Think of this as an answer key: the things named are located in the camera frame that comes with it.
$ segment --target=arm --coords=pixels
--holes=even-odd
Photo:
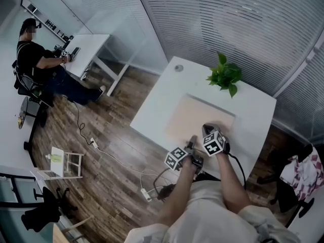
[[[44,69],[44,68],[52,68],[60,65],[61,63],[66,63],[68,61],[67,57],[62,58],[44,58],[42,57],[37,63],[36,67]]]
[[[184,213],[195,171],[196,166],[192,164],[191,159],[188,157],[183,162],[183,168],[175,188],[158,214],[157,223],[170,227]]]
[[[252,203],[238,180],[228,155],[219,153],[217,154],[217,160],[221,172],[221,186],[225,204],[231,212],[237,214],[244,207],[252,205]]]

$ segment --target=white shirt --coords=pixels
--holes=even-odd
[[[247,206],[238,214],[227,210],[220,182],[200,181],[191,186],[183,215],[171,226],[153,224],[130,231],[125,243],[254,243],[300,242],[268,208]]]

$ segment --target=person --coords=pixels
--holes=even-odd
[[[193,183],[196,167],[185,159],[156,223],[131,230],[125,243],[300,242],[268,208],[252,205],[228,155],[219,153],[215,161],[221,181]]]
[[[17,66],[42,89],[50,94],[65,95],[69,100],[86,105],[97,101],[106,90],[88,89],[72,78],[61,64],[69,62],[68,57],[56,58],[53,51],[45,50],[32,42],[36,34],[36,20],[26,19],[20,29],[17,44]]]

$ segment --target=small white chair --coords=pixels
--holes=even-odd
[[[82,178],[81,176],[81,160],[84,154],[73,153],[73,152],[64,152],[64,150],[52,147],[51,155],[59,156],[58,159],[51,158],[51,170],[39,170],[34,168],[30,171],[37,180],[56,180],[56,179],[74,179]],[[77,155],[79,156],[78,163],[70,161],[70,156]],[[66,171],[64,170],[64,160],[67,157]],[[77,175],[78,176],[65,176],[65,173],[71,173],[69,170],[69,165],[74,165],[78,167]],[[47,173],[55,173],[57,176],[49,176]]]

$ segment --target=wooden floor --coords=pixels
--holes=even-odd
[[[118,158],[124,165],[143,171],[161,172],[166,150],[150,142],[132,130],[129,125],[145,100],[158,76],[129,68],[112,97],[103,96],[96,103],[79,106],[79,123],[85,123],[82,133],[88,141],[94,137],[101,150]],[[96,67],[92,68],[86,85],[89,87],[110,85],[109,77]],[[84,153],[82,179],[54,180],[48,182],[54,192],[56,187],[70,188],[69,201],[78,207],[73,222],[90,215],[95,218],[79,228],[90,242],[124,242],[130,229],[153,222],[161,203],[148,203],[140,189],[140,175],[119,165],[111,157],[88,146],[79,135],[77,108],[65,98],[58,96],[55,107],[48,110],[44,128],[37,127],[33,140],[33,156],[40,169],[49,169],[45,155],[56,146],[65,150]],[[252,201],[270,207],[282,223],[291,214],[280,214],[276,205],[268,202],[274,197],[275,183],[259,186],[258,176],[271,174],[267,157],[271,150],[296,149],[299,143],[275,127],[271,127],[260,157],[248,179],[248,191]],[[143,187],[152,189],[155,176],[143,176]]]

